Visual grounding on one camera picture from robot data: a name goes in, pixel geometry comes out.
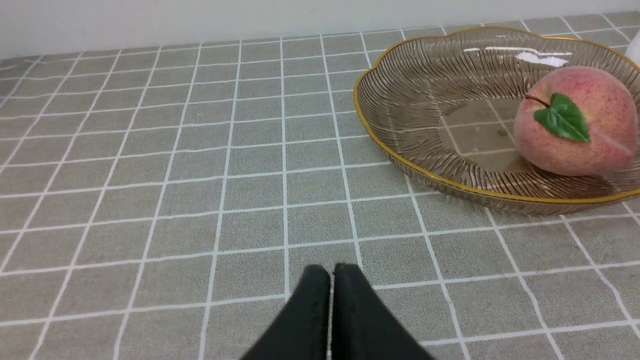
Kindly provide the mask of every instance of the green leaf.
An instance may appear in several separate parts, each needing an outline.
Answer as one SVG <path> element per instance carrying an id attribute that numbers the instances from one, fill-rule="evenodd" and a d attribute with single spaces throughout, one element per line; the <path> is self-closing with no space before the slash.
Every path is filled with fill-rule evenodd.
<path id="1" fill-rule="evenodd" d="M 553 93 L 550 107 L 536 111 L 533 117 L 556 136 L 575 142 L 591 142 L 584 115 L 566 95 Z"/>

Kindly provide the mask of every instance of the fruit bowl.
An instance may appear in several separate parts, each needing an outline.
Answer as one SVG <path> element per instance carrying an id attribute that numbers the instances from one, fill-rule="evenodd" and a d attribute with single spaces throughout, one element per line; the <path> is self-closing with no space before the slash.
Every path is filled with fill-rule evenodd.
<path id="1" fill-rule="evenodd" d="M 502 27 L 401 42 L 362 75 L 353 97 L 369 136 L 411 178 L 490 208 L 573 213 L 640 195 L 640 151 L 609 176 L 560 176 L 518 152 L 513 125 L 524 95 L 574 65 L 612 74 L 640 110 L 640 68 L 621 53 Z"/>

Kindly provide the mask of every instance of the peach stem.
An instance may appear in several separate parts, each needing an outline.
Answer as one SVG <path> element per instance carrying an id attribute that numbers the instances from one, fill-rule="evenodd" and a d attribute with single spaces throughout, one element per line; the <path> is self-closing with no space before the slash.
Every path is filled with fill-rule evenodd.
<path id="1" fill-rule="evenodd" d="M 551 105 L 547 104 L 546 102 L 544 102 L 544 101 L 540 100 L 539 98 L 537 98 L 537 97 L 535 97 L 535 96 L 525 95 L 525 96 L 524 96 L 524 98 L 525 98 L 525 99 L 528 99 L 528 100 L 535 100 L 535 101 L 538 101 L 540 104 L 544 105 L 546 108 L 551 107 Z"/>

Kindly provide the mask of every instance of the tiled countertop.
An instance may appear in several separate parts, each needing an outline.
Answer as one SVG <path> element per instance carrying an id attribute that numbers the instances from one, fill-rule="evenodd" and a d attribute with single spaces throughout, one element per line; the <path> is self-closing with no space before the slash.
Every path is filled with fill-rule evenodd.
<path id="1" fill-rule="evenodd" d="M 640 13 L 503 25 L 624 51 Z M 0 359 L 237 359 L 337 261 L 441 360 L 640 359 L 640 201 L 488 211 L 364 133 L 355 79 L 457 28 L 0 63 Z"/>

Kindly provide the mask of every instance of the peach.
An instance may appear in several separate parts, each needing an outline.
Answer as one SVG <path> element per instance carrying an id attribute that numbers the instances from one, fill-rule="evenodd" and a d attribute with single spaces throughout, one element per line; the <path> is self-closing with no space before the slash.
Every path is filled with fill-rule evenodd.
<path id="1" fill-rule="evenodd" d="M 590 141 L 557 136 L 534 118 L 554 93 L 577 105 Z M 638 141 L 636 104 L 625 85 L 608 72 L 583 66 L 560 68 L 542 77 L 527 95 L 518 107 L 514 138 L 522 156 L 533 165 L 564 176 L 604 176 L 633 160 Z"/>

